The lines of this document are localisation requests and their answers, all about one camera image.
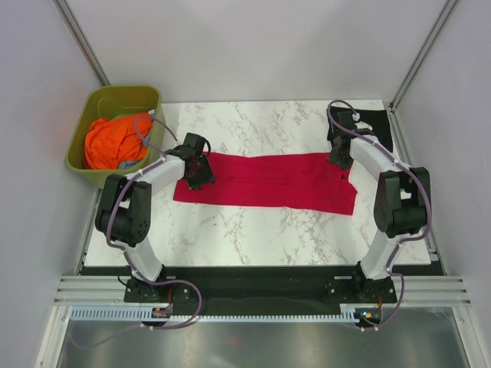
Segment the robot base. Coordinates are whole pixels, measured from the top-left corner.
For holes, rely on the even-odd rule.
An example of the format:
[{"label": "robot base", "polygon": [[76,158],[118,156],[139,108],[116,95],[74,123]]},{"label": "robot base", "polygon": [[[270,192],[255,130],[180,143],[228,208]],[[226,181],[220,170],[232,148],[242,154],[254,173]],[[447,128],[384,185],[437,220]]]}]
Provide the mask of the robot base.
[{"label": "robot base", "polygon": [[[156,281],[168,281],[164,269]],[[153,286],[134,276],[131,276],[128,280],[126,291],[124,293],[125,303],[189,304],[194,301],[195,293],[186,285],[171,284],[166,286]]]},{"label": "robot base", "polygon": [[390,277],[381,280],[367,279],[361,270],[360,262],[352,278],[329,279],[328,303],[331,304],[378,304],[378,295],[382,296],[384,304],[397,303],[394,282]]}]

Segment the metal floor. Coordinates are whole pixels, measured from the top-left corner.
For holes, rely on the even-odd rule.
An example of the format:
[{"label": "metal floor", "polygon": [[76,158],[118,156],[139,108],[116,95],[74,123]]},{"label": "metal floor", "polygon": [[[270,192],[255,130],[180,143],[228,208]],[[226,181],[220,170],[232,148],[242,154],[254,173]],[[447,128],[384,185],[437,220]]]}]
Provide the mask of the metal floor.
[{"label": "metal floor", "polygon": [[[71,321],[69,331],[90,344],[129,325]],[[171,331],[138,328],[91,350],[67,340],[59,368],[469,367],[449,308],[400,310],[378,332],[320,323],[198,323]]]}]

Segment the white cable tray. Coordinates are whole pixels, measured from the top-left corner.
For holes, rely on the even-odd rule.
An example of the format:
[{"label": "white cable tray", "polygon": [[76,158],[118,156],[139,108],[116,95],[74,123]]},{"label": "white cable tray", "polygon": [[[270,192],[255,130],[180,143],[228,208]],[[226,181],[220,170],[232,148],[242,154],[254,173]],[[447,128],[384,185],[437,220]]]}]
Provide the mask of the white cable tray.
[{"label": "white cable tray", "polygon": [[[191,318],[191,316],[172,316],[169,318],[155,318],[152,315],[152,307],[97,307],[77,306],[71,312],[72,320],[112,320],[112,321],[137,321],[137,322],[180,322]],[[341,307],[341,314],[318,314],[318,315],[285,315],[285,316],[198,316],[196,321],[200,322],[316,322],[316,323],[353,323],[358,322],[354,318],[353,307]]]}]

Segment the laundry basket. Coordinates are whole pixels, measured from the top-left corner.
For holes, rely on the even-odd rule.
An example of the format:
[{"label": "laundry basket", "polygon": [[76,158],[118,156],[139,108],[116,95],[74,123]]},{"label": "laundry basket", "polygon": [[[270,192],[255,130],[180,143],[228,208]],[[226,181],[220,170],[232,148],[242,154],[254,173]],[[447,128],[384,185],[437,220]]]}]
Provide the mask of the laundry basket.
[{"label": "laundry basket", "polygon": [[[155,117],[165,123],[160,101],[160,92],[150,86],[107,86],[93,92],[87,99],[77,128],[71,138],[65,157],[68,167],[90,180],[99,188],[103,188],[106,178],[110,174],[126,175],[155,162],[159,158],[159,153],[149,148],[145,157],[129,169],[84,169],[84,143],[91,124],[100,117],[114,119],[134,113],[155,110]],[[150,142],[155,146],[162,146],[163,134],[164,127],[154,123],[150,131]]]}]

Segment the cable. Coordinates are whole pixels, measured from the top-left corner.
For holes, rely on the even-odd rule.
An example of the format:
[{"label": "cable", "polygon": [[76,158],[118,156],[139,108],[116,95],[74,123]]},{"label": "cable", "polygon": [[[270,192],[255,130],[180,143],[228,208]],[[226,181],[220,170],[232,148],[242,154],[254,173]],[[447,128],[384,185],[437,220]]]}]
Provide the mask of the cable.
[{"label": "cable", "polygon": [[117,276],[117,280],[119,281],[120,284],[122,284],[124,287],[128,286],[127,284],[123,283],[123,280],[121,280],[120,275]]},{"label": "cable", "polygon": [[99,341],[98,343],[92,343],[90,345],[83,345],[83,344],[78,343],[77,341],[75,341],[74,336],[73,336],[71,330],[70,330],[70,333],[69,333],[68,337],[70,339],[70,342],[75,347],[77,347],[78,349],[81,349],[81,350],[90,350],[90,349],[94,349],[95,347],[99,347],[103,343],[108,343],[109,341],[114,340],[115,338],[117,338],[117,337],[125,334],[126,332],[130,332],[132,330],[136,330],[138,327],[142,327],[141,324],[132,324],[131,326],[128,326],[128,327],[122,329],[121,331],[115,333],[114,335],[109,336],[109,337],[106,337],[105,339]]},{"label": "cable", "polygon": [[192,289],[194,289],[198,295],[198,307],[194,314],[185,320],[184,322],[181,322],[180,324],[174,324],[171,326],[162,326],[162,327],[154,327],[153,329],[157,330],[175,330],[177,328],[182,328],[189,326],[193,320],[196,318],[196,316],[199,314],[201,311],[201,307],[203,305],[203,297],[201,295],[201,292],[199,291],[199,288],[193,284],[192,282],[186,281],[186,280],[168,280],[168,281],[151,281],[148,278],[146,278],[143,274],[141,274],[140,271],[138,271],[137,267],[131,260],[130,255],[126,252],[126,248],[123,245],[118,245],[116,243],[113,243],[110,239],[110,234],[112,233],[113,229],[113,224],[114,224],[114,219],[116,218],[117,210],[119,209],[120,204],[122,203],[124,196],[126,195],[128,189],[131,187],[131,185],[139,179],[143,174],[148,173],[150,170],[160,166],[163,164],[163,160],[158,160],[157,162],[153,163],[152,165],[147,166],[143,170],[139,171],[137,174],[131,177],[130,180],[127,181],[126,185],[123,187],[121,190],[121,193],[116,199],[116,202],[114,203],[113,211],[110,214],[109,217],[109,222],[107,223],[107,231],[106,231],[106,243],[112,248],[117,248],[123,251],[124,257],[126,258],[128,264],[130,265],[131,270],[137,275],[141,280],[147,282],[150,285],[153,286],[165,286],[165,285],[171,285],[171,284],[185,284],[187,286],[190,286]]},{"label": "cable", "polygon": [[[363,141],[371,144],[376,149],[380,150],[384,154],[384,156],[386,156],[398,169],[400,169],[403,172],[405,172],[414,181],[414,183],[416,184],[418,190],[421,193],[421,196],[423,197],[424,207],[425,207],[426,212],[427,212],[427,225],[426,225],[426,227],[423,230],[423,233],[421,235],[417,235],[417,236],[414,236],[414,237],[408,236],[407,238],[402,238],[401,240],[399,240],[397,242],[396,246],[394,247],[394,250],[390,254],[390,257],[389,257],[387,263],[385,264],[385,268],[386,269],[390,269],[390,265],[392,264],[392,261],[395,259],[396,255],[397,255],[397,252],[400,249],[400,245],[402,245],[405,242],[411,242],[411,241],[412,242],[415,242],[416,240],[421,240],[421,239],[425,238],[428,235],[428,233],[430,232],[430,230],[431,230],[431,215],[432,215],[432,213],[431,213],[430,199],[428,198],[428,194],[427,194],[426,190],[424,189],[423,184],[421,183],[421,181],[408,168],[406,168],[405,166],[401,165],[398,162],[398,160],[396,160],[392,156],[392,154],[385,149],[384,146],[382,146],[378,142],[374,142],[374,141],[368,139],[366,136],[363,136],[363,135],[361,135],[359,133],[356,133],[356,132],[354,132],[352,130],[346,129],[345,127],[343,127],[340,123],[338,123],[336,121],[336,119],[332,116],[332,113],[331,113],[331,107],[332,107],[333,104],[336,104],[336,103],[340,103],[340,104],[346,105],[351,110],[351,112],[353,113],[353,119],[355,121],[358,121],[360,119],[360,117],[359,117],[360,114],[357,113],[357,111],[355,110],[355,108],[352,107],[348,102],[346,102],[344,100],[333,100],[333,101],[331,101],[329,103],[328,109],[327,109],[328,119],[329,119],[330,123],[332,123],[333,125],[335,125],[339,130],[341,130],[341,131],[343,131],[343,132],[345,132],[347,134],[350,134],[352,136],[355,136],[357,138],[360,138],[361,140],[363,140]],[[380,328],[380,327],[384,326],[386,323],[388,323],[394,317],[394,315],[397,313],[397,311],[400,308],[400,304],[402,303],[402,300],[403,300],[403,297],[404,297],[404,286],[405,286],[405,284],[404,284],[404,276],[402,274],[393,273],[393,272],[389,272],[389,271],[387,273],[391,277],[398,276],[400,278],[400,296],[399,296],[399,300],[397,301],[394,310],[392,311],[392,313],[390,314],[390,316],[385,321],[381,322],[376,327],[368,327],[368,328],[365,328],[364,330],[378,330],[378,328]]]},{"label": "cable", "polygon": [[155,121],[156,123],[160,124],[161,126],[163,126],[164,128],[167,129],[167,131],[170,133],[170,135],[172,136],[172,138],[174,138],[174,140],[177,142],[177,136],[176,136],[176,134],[163,121],[160,121],[160,120],[156,119],[155,117],[147,116],[147,115],[142,115],[141,117],[137,117],[135,119],[135,121],[133,123],[133,126],[135,128],[135,131],[137,132],[137,135],[142,140],[143,144],[145,146],[152,147],[157,152],[160,152],[160,154],[162,156],[165,156],[166,153],[164,151],[162,151],[162,149],[160,147],[157,147],[153,143],[151,143],[150,140],[148,138],[146,138],[145,136],[143,136],[143,134],[138,129],[138,121],[141,120],[141,119],[151,119],[152,121]]},{"label": "cable", "polygon": [[206,153],[206,157],[209,157],[209,154],[212,152],[212,145],[209,140],[205,140],[206,146],[208,147],[208,152]]}]

